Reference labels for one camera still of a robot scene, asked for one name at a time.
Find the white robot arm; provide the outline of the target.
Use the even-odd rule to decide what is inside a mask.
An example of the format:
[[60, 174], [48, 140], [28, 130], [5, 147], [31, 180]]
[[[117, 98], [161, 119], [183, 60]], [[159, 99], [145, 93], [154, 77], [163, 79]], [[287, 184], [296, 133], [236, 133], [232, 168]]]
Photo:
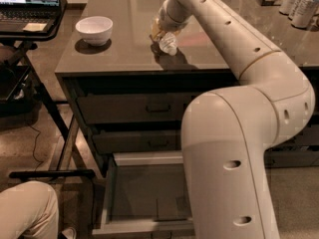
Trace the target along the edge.
[[264, 153], [295, 136], [315, 108], [312, 85], [267, 37], [221, 0], [165, 0], [153, 35], [195, 18], [239, 84], [199, 95], [181, 122], [196, 239], [280, 239]]

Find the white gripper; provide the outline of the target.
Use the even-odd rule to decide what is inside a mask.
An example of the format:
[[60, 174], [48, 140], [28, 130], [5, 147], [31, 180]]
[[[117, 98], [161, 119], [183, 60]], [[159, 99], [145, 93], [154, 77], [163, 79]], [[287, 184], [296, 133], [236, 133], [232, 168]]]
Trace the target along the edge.
[[164, 31], [177, 32], [182, 30], [192, 13], [177, 0], [165, 0], [159, 8], [159, 17], [153, 18], [151, 37], [158, 42]]

